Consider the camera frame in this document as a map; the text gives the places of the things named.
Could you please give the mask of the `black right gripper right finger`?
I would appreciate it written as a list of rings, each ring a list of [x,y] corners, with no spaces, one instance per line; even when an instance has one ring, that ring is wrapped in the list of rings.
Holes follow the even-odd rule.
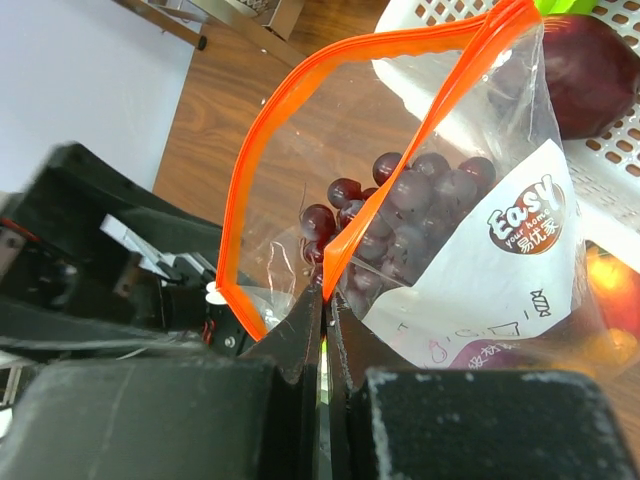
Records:
[[[562,370],[423,370],[325,308],[336,479],[634,479],[604,393]]]

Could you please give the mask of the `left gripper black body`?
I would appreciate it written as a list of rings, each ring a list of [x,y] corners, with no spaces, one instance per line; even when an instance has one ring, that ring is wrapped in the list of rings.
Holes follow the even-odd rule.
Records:
[[[236,357],[252,339],[206,300],[222,230],[138,186],[85,146],[54,148],[1,203],[1,347]]]

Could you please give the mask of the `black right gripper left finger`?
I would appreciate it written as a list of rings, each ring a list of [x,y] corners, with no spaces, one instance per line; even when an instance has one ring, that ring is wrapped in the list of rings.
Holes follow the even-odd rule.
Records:
[[[46,367],[1,444],[5,479],[313,479],[323,299],[236,358],[82,360]]]

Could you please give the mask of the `dark grapes bunch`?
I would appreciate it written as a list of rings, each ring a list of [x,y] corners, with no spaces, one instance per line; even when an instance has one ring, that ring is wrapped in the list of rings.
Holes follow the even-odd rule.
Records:
[[[327,188],[326,203],[310,204],[300,213],[300,254],[310,283],[321,284],[327,245],[389,180],[400,160],[398,152],[382,154],[372,165],[374,187],[337,178]],[[427,152],[405,166],[338,282],[352,310],[362,316],[381,294],[414,285],[496,179],[493,162],[482,156],[452,166],[443,155]]]

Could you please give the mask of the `clear zip top bag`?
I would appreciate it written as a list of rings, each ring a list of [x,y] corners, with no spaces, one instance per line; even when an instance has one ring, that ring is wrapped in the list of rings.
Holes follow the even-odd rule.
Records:
[[[233,171],[216,286],[256,339],[312,282],[426,369],[610,374],[530,1],[299,64]]]

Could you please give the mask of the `orange mango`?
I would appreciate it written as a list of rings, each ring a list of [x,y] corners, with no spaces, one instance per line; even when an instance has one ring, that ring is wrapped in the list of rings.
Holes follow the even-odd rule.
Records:
[[[587,273],[604,330],[588,340],[586,353],[598,364],[626,367],[639,355],[639,273],[595,244]]]

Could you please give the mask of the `metal dish rack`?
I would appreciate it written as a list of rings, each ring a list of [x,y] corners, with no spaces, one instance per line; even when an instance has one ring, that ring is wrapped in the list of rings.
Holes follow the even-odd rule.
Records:
[[[117,4],[199,51],[210,43],[195,26],[222,24],[290,67],[304,55],[288,43],[302,1],[139,1]]]

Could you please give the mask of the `white plastic basket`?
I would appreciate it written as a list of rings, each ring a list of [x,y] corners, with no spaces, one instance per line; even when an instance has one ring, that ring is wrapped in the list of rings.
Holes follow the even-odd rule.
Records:
[[[390,1],[375,30],[413,29],[479,15],[492,1]],[[639,104],[599,138],[564,146],[584,235],[639,269]]]

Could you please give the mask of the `green leaf vegetable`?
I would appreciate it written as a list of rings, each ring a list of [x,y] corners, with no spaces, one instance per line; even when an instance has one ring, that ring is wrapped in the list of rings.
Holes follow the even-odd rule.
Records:
[[[534,0],[542,16],[557,14],[588,15],[598,4],[598,0]]]

